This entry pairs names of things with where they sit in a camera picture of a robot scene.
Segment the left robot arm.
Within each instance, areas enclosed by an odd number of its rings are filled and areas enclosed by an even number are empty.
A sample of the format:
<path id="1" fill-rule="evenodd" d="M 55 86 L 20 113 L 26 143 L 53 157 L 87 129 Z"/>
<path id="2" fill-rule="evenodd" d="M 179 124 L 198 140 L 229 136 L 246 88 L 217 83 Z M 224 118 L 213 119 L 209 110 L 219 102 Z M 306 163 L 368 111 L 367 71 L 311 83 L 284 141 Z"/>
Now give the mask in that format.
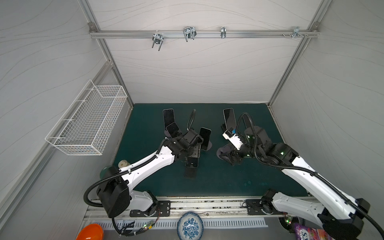
<path id="1" fill-rule="evenodd" d="M 108 169 L 102 179 L 86 189 L 84 202 L 88 206 L 103 208 L 110 219 L 126 210 L 152 216 L 159 201 L 151 192 L 139 192 L 135 187 L 158 170 L 190 157 L 202 145 L 203 137 L 192 129 L 195 115 L 193 110 L 185 133 L 176 127 L 176 123 L 168 125 L 169 137 L 164 138 L 152 154 L 127 167 L 118 169 L 112 166 Z"/>

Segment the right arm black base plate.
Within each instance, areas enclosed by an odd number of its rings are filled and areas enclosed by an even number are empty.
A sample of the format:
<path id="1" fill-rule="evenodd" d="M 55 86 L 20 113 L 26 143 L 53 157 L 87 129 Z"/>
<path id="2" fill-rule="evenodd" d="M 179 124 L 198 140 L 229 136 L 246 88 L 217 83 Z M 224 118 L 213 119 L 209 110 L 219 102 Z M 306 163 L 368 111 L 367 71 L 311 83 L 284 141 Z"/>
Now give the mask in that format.
<path id="1" fill-rule="evenodd" d="M 272 212 L 260 199 L 247 199 L 245 201 L 248 215 L 270 215 Z"/>

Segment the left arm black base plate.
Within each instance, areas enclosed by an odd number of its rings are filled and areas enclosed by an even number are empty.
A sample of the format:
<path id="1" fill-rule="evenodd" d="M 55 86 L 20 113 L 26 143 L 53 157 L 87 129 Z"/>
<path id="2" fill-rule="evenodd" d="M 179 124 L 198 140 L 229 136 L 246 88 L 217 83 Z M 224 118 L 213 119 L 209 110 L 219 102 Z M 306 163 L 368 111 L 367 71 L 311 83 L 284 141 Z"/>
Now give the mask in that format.
<path id="1" fill-rule="evenodd" d="M 170 201 L 155 201 L 150 205 L 150 207 L 145 211 L 140 210 L 131 210 L 130 217 L 169 217 L 171 211 L 171 202 Z"/>

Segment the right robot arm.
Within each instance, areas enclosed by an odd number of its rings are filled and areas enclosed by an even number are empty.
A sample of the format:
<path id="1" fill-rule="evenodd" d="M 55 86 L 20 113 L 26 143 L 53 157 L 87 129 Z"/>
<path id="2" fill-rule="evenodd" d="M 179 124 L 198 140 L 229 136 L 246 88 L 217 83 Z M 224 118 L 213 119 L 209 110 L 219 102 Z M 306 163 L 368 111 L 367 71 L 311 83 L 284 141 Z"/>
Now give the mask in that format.
<path id="1" fill-rule="evenodd" d="M 266 131 L 254 125 L 248 113 L 235 119 L 232 108 L 223 111 L 223 137 L 229 144 L 218 149 L 217 156 L 232 166 L 244 158 L 281 170 L 299 183 L 318 200 L 318 203 L 289 197 L 276 190 L 268 190 L 257 207 L 265 214 L 274 211 L 292 214 L 308 220 L 335 240 L 356 240 L 369 221 L 382 236 L 383 228 L 369 216 L 370 204 L 363 198 L 355 199 L 331 184 L 316 172 L 294 149 L 285 143 L 274 144 Z"/>

